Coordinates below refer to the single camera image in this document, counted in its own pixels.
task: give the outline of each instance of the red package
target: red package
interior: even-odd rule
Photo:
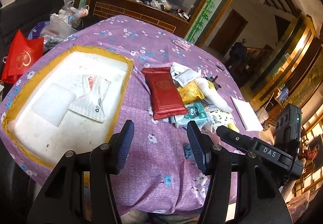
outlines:
[[[1,80],[14,84],[43,55],[44,38],[28,40],[17,31],[4,65]]]
[[[171,76],[171,68],[143,68],[149,89],[154,120],[188,114]]]

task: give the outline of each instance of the table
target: table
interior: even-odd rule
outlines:
[[[222,63],[194,45],[189,51],[175,46],[175,38],[167,31],[127,16],[103,20],[79,31],[40,58],[16,82],[0,105],[2,120],[24,84],[49,61],[72,46],[98,46],[125,55],[134,60],[134,66],[114,132],[120,132],[125,121],[132,119],[135,135],[125,168],[118,176],[111,176],[119,212],[122,215],[131,209],[140,209],[169,214],[175,210],[198,209],[203,205],[209,178],[201,174],[194,161],[185,159],[183,144],[188,143],[185,129],[175,129],[167,119],[153,120],[150,91],[140,70],[169,66],[175,61],[194,70],[200,69],[206,76],[218,75],[217,83],[222,86],[218,92],[233,109],[230,96],[243,98]],[[233,117],[241,134],[258,137],[258,132],[245,131],[235,109]],[[19,166],[42,185],[51,169],[30,160],[9,139],[3,128],[0,137]],[[222,145],[230,152],[238,152],[225,143]],[[233,174],[230,203],[236,199],[236,181],[236,174]]]

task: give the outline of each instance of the white notebook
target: white notebook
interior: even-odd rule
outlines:
[[[264,130],[249,102],[238,100],[234,97],[231,97],[231,99],[246,131]]]

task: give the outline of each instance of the doorway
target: doorway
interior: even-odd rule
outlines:
[[[209,47],[225,55],[248,24],[237,11],[232,9],[227,19],[209,44]]]

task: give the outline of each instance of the red shopping bag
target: red shopping bag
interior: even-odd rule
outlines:
[[[13,39],[1,80],[14,84],[43,55],[44,38],[28,40],[20,30]]]

